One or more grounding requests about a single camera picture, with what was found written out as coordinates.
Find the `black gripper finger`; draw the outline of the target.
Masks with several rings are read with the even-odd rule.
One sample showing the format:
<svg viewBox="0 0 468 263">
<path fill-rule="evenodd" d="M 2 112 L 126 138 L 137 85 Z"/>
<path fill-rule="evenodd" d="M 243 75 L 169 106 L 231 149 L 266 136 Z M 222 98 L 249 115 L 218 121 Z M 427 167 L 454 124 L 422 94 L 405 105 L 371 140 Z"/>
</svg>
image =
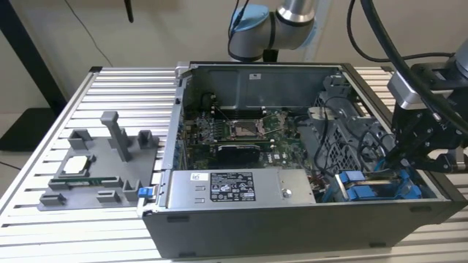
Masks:
<svg viewBox="0 0 468 263">
<path fill-rule="evenodd" d="M 435 159 L 430 157 L 419 159 L 417 161 L 417 168 L 439 173 L 458 173 L 459 165 L 457 162 L 455 150 L 439 154 Z"/>
<path fill-rule="evenodd" d="M 402 132 L 397 134 L 395 147 L 386 155 L 385 164 L 387 168 L 410 167 L 410 161 L 407 160 L 407 152 L 413 144 L 413 135 L 410 132 Z"/>
</svg>

